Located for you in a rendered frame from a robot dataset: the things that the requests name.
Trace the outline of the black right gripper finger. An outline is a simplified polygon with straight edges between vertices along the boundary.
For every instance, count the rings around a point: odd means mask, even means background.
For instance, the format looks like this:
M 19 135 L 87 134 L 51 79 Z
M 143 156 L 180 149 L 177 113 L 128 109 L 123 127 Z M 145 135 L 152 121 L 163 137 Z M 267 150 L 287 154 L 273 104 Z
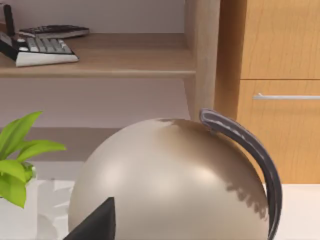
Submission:
M 115 198 L 107 198 L 62 240 L 115 240 Z

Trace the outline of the beige globe with grey arc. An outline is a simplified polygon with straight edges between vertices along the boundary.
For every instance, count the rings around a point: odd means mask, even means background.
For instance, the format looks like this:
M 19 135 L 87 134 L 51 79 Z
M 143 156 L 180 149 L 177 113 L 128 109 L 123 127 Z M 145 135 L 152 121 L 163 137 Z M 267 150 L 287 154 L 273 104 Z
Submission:
M 263 144 L 217 111 L 129 125 L 84 162 L 68 234 L 114 197 L 115 240 L 274 240 L 283 203 Z

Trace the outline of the green plant in white pot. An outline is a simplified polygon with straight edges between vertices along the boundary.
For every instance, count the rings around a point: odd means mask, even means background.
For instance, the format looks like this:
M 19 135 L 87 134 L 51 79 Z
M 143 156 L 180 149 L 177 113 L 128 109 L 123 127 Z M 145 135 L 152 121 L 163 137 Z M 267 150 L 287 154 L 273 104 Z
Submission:
M 27 187 L 36 178 L 37 169 L 29 159 L 45 153 L 66 151 L 65 144 L 48 140 L 26 140 L 42 110 L 33 111 L 7 123 L 0 130 L 0 199 L 23 210 Z

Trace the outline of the wooden open shelf unit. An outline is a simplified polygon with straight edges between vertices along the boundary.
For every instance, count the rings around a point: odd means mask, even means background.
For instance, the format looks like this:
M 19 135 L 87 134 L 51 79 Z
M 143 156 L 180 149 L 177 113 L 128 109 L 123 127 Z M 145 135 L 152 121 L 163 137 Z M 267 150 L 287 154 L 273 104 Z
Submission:
M 83 25 L 77 63 L 15 67 L 0 54 L 0 128 L 41 111 L 31 139 L 84 161 L 108 136 L 152 118 L 192 119 L 214 104 L 222 0 L 7 0 L 19 28 Z

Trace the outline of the white desk phone with keys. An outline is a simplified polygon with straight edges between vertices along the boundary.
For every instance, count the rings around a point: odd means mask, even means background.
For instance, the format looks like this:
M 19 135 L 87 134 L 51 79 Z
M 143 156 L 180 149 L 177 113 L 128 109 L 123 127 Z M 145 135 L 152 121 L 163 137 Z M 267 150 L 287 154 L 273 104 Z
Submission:
M 0 3 L 6 32 L 0 31 L 0 53 L 15 62 L 16 67 L 30 67 L 53 64 L 75 63 L 78 56 L 58 38 L 15 37 L 11 6 Z

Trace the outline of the black calculator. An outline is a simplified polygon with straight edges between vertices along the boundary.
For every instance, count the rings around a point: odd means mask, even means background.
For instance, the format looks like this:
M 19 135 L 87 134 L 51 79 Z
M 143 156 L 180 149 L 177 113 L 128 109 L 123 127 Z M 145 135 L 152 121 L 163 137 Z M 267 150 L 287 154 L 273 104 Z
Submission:
M 70 24 L 51 24 L 38 27 L 21 28 L 18 31 L 20 36 L 31 38 L 48 38 L 48 39 L 68 39 L 86 36 L 90 29 L 83 26 Z

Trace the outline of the wooden cupboard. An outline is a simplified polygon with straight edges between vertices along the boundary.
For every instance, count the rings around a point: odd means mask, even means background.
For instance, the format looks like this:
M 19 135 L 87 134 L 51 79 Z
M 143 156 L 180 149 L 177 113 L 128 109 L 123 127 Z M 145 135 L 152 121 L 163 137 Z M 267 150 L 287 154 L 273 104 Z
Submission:
M 320 184 L 320 0 L 221 0 L 215 92 L 284 184 Z

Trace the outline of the wooden cupboard door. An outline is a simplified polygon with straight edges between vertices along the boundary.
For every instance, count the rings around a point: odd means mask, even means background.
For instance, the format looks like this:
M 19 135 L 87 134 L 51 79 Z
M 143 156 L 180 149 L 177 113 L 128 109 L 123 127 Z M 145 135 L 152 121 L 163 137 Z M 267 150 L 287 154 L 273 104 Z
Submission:
M 320 0 L 247 0 L 241 77 L 320 79 Z

